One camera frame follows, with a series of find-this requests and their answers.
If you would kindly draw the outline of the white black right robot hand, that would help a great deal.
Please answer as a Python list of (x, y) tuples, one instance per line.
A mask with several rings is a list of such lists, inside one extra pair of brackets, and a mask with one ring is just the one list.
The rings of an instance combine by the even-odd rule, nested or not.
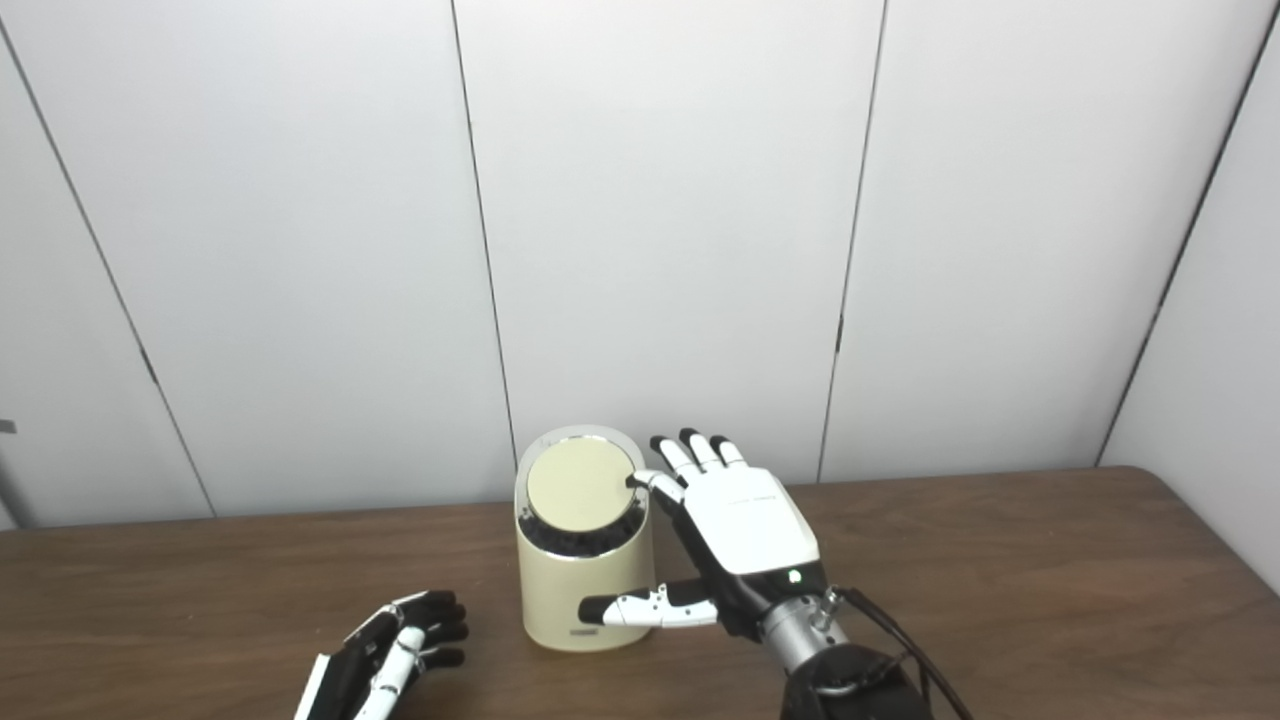
[(753, 466), (723, 436), (685, 428), (652, 438), (666, 469), (626, 478), (668, 519), (696, 577), (653, 588), (589, 596), (579, 620), (593, 626), (676, 628), (718, 624), (731, 637), (764, 641), (778, 606), (817, 597), (826, 582), (815, 533), (783, 483)]

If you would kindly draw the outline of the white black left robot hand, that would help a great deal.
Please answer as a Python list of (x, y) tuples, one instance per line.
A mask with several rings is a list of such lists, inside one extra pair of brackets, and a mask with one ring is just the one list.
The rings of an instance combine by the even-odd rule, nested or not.
[(390, 719), (425, 673), (458, 667), (467, 610), (452, 591), (421, 591), (384, 603), (333, 653), (320, 653), (296, 719)]

